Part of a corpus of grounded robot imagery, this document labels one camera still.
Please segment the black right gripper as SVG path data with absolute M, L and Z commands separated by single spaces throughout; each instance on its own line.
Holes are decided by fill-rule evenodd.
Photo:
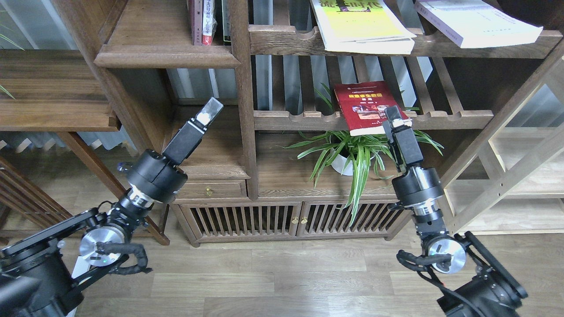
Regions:
M 423 154 L 416 140 L 412 120 L 397 106 L 385 110 L 383 128 L 397 170 L 403 174 L 392 180 L 401 206 L 405 209 L 437 209 L 435 201 L 444 195 L 435 168 L 423 168 Z

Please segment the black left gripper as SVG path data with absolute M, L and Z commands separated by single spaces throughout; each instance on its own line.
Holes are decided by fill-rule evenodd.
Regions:
M 163 153 L 146 150 L 128 172 L 131 192 L 141 193 L 162 203 L 174 201 L 188 178 L 178 166 L 196 150 L 207 128 L 223 107 L 218 99 L 210 98 L 200 112 L 178 130 Z

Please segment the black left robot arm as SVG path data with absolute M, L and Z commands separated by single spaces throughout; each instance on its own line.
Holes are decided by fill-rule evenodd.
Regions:
M 178 166 L 196 149 L 223 109 L 215 98 L 190 118 L 163 153 L 146 150 L 128 172 L 129 190 L 106 213 L 94 207 L 1 251 L 1 315 L 64 317 L 82 301 L 82 291 L 108 274 L 149 273 L 143 245 L 133 232 L 145 225 L 154 203 L 171 203 L 187 180 Z M 62 261 L 64 239 L 86 229 L 79 245 L 90 269 L 73 278 Z

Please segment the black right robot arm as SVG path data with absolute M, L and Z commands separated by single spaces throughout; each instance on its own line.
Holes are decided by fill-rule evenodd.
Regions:
M 383 123 L 392 157 L 401 176 L 392 185 L 398 202 L 392 209 L 413 211 L 422 254 L 400 250 L 397 260 L 438 287 L 443 297 L 437 300 L 448 317 L 515 317 L 527 291 L 508 273 L 500 262 L 471 232 L 464 236 L 449 235 L 437 199 L 444 195 L 434 168 L 423 168 L 423 155 L 415 133 L 406 123 L 397 106 L 386 109 Z M 461 271 L 467 256 L 477 265 L 476 275 L 457 290 L 444 286 L 436 273 Z

